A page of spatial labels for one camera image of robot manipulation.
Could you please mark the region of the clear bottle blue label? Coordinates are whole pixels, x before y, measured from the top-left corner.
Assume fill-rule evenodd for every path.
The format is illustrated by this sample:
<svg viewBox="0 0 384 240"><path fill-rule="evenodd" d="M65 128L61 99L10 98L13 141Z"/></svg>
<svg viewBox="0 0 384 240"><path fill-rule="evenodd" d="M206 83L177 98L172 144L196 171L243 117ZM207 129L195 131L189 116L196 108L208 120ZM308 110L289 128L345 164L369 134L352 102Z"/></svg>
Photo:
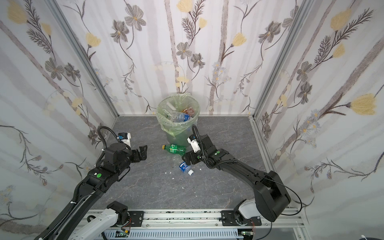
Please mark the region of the clear bottle blue label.
<svg viewBox="0 0 384 240"><path fill-rule="evenodd" d="M175 123L187 122L190 118L190 115L180 112L173 112L170 116L170 120Z"/></svg>
<svg viewBox="0 0 384 240"><path fill-rule="evenodd" d="M195 173L192 167L187 165L186 162L181 162L179 164L179 169L182 171L182 173L188 174L189 176L192 176Z"/></svg>

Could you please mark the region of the green bottle yellow cap top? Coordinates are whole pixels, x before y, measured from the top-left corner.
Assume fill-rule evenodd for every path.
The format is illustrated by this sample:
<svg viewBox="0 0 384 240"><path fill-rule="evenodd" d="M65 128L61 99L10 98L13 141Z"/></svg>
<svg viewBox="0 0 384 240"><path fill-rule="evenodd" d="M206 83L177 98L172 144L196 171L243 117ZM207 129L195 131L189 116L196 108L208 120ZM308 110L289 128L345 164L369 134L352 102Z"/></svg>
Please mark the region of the green bottle yellow cap top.
<svg viewBox="0 0 384 240"><path fill-rule="evenodd" d="M184 146L170 144L170 145L163 145L162 149L167 151L170 154L180 155L181 157L186 154L186 147Z"/></svg>

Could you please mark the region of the orange red tea bottle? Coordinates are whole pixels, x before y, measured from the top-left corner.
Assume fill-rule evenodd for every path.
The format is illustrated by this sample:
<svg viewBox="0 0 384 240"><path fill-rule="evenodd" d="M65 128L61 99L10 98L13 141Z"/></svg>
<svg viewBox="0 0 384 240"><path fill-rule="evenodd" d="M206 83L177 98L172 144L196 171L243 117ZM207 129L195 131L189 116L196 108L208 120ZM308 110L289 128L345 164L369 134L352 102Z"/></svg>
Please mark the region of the orange red tea bottle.
<svg viewBox="0 0 384 240"><path fill-rule="evenodd" d="M189 115L190 117L193 117L195 115L195 110L192 107L188 107L183 110L183 113Z"/></svg>

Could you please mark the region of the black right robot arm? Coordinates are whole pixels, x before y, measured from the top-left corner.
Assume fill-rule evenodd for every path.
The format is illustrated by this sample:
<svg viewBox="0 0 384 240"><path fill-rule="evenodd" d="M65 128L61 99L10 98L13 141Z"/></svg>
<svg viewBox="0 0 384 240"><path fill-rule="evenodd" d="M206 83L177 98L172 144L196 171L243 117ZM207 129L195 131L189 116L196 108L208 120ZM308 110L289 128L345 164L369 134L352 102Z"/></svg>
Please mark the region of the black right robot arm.
<svg viewBox="0 0 384 240"><path fill-rule="evenodd" d="M302 211L304 204L301 198L283 184L276 172L257 170L239 161L228 151L216 148L208 135L200 135L196 125L192 125L192 131L193 134L187 138L192 150L185 153L183 161L188 166L202 162L211 170L228 173L248 185L254 193L254 198L243 200L234 208L232 224L245 226L258 217L273 223L279 216L295 216ZM294 214L283 213L292 201L288 191L300 203L299 210Z"/></svg>

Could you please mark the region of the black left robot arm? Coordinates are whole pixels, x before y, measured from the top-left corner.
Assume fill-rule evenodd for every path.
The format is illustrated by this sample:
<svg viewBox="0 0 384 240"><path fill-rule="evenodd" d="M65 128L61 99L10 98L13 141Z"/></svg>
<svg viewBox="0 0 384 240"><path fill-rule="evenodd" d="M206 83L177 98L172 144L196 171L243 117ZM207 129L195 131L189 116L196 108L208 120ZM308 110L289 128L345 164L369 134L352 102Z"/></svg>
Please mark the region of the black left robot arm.
<svg viewBox="0 0 384 240"><path fill-rule="evenodd" d="M75 187L73 197L53 222L36 240L68 240L89 209L116 182L120 182L130 164L147 159L148 146L134 150L124 140L127 133L116 135L109 127L97 128L103 151L96 165Z"/></svg>

